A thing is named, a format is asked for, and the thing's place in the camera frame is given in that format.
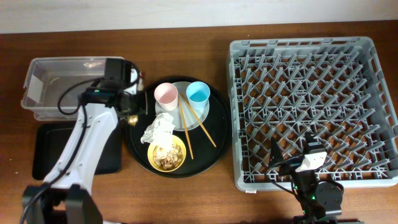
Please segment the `food scraps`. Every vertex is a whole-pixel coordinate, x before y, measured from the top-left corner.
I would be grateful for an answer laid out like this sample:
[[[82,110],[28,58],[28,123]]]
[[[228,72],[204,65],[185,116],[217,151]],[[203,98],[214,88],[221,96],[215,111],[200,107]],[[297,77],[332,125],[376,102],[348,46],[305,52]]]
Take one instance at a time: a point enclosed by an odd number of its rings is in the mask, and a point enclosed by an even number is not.
[[[169,149],[156,146],[153,151],[153,160],[163,170],[177,168],[183,160],[182,148],[175,144]]]

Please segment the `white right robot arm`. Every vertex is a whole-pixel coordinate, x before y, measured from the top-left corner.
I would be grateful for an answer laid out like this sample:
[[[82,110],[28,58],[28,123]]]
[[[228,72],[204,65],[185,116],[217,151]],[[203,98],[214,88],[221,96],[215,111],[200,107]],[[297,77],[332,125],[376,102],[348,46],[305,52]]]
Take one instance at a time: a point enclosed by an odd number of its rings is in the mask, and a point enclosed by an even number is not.
[[[303,214],[293,223],[338,223],[342,214],[344,187],[334,180],[318,180],[316,170],[325,163],[326,147],[310,133],[305,133],[303,153],[284,159],[275,138],[271,138],[269,168],[278,168],[280,176],[289,176],[292,194]]]

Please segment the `gold foil wrapper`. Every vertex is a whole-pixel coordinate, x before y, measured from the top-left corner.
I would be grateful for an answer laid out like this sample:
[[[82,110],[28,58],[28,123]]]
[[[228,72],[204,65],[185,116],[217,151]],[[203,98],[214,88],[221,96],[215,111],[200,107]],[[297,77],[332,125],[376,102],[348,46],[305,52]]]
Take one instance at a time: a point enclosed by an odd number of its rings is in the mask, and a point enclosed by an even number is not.
[[[127,123],[130,126],[135,126],[138,123],[139,117],[136,114],[129,115],[127,118]]]

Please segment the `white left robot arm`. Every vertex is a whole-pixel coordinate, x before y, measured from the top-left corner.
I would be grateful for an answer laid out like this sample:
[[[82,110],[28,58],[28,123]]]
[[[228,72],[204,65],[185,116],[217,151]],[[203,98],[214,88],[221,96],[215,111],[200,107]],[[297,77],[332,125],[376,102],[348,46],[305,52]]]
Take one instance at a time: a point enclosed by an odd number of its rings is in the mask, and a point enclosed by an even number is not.
[[[120,119],[147,113],[139,67],[107,58],[104,75],[78,95],[73,131],[42,185],[22,196],[21,223],[104,223],[91,189],[103,149]]]

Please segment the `yellow bowl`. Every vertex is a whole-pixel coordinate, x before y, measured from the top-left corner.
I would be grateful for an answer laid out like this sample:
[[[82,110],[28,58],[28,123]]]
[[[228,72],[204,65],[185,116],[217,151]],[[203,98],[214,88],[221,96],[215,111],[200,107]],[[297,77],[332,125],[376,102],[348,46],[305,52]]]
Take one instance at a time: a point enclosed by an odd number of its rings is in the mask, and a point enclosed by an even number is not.
[[[172,136],[172,144],[178,145],[178,146],[180,146],[182,148],[182,153],[183,153],[182,163],[177,168],[174,168],[174,169],[171,169],[171,170],[163,170],[163,168],[159,167],[154,162],[154,160],[153,160],[153,151],[154,151],[156,146],[154,144],[150,144],[149,148],[147,150],[147,157],[148,157],[149,163],[151,164],[151,166],[155,170],[161,171],[161,172],[172,172],[172,171],[177,170],[184,163],[187,153],[186,153],[186,147],[185,147],[183,141],[180,138],[178,138],[177,136]]]

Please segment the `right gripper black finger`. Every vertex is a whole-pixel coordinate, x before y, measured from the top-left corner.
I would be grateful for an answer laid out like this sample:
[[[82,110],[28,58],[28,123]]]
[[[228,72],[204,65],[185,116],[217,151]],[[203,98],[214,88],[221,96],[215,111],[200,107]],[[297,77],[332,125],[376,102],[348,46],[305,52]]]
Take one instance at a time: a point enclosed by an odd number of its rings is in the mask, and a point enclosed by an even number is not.
[[[304,152],[310,152],[317,148],[317,140],[310,134],[305,133],[305,145],[304,145]]]
[[[270,150],[270,159],[269,159],[269,167],[277,167],[281,163],[283,163],[284,158],[280,151],[280,147],[275,140],[274,137],[271,137],[271,150]]]

